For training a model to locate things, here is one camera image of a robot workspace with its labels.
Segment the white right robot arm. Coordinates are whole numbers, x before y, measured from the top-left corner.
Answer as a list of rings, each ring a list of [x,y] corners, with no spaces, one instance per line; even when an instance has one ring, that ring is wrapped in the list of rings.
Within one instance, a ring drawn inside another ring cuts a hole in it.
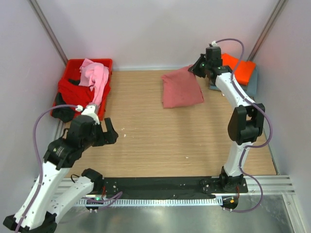
[[[244,187],[243,167],[250,147],[262,135],[265,107],[256,104],[238,84],[232,69],[223,65],[221,48],[210,45],[189,71],[201,78],[208,78],[224,94],[233,108],[227,132],[232,145],[227,162],[218,178],[201,180],[203,190],[211,192],[237,192]]]

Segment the dusty rose t-shirt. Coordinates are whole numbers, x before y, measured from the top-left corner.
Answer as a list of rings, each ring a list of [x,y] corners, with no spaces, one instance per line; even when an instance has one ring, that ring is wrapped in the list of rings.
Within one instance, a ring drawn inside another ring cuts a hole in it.
[[[200,85],[189,68],[183,67],[161,76],[163,108],[186,107],[204,102]]]

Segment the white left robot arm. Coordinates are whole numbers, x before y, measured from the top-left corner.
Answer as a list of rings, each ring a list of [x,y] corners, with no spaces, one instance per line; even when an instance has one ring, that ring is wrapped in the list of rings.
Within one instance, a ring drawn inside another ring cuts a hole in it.
[[[104,123],[106,132],[93,117],[79,115],[72,121],[65,138],[60,137],[48,145],[30,194],[14,215],[4,219],[6,228],[16,233],[53,233],[63,216],[79,199],[89,193],[98,194],[102,191],[102,174],[88,168],[73,186],[57,199],[52,199],[62,179],[86,149],[116,143],[118,134],[111,119],[105,118]]]

